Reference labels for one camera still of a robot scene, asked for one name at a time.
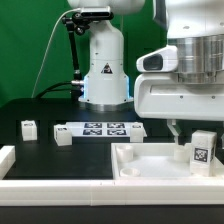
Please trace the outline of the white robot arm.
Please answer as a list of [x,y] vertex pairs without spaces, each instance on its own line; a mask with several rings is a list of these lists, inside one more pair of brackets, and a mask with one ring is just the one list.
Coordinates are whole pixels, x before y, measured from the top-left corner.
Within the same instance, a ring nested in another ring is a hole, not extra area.
[[[123,36],[113,15],[140,11],[146,0],[67,0],[75,31],[91,32],[90,70],[80,101],[97,110],[123,105]],[[224,0],[153,0],[167,44],[136,61],[134,109],[141,118],[224,121]]]

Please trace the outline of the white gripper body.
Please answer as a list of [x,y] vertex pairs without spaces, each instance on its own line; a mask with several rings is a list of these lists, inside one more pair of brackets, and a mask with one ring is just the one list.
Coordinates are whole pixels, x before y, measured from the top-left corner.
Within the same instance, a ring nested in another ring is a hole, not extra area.
[[213,83],[186,84],[174,73],[178,49],[169,46],[136,61],[134,108],[141,118],[224,121],[224,70]]

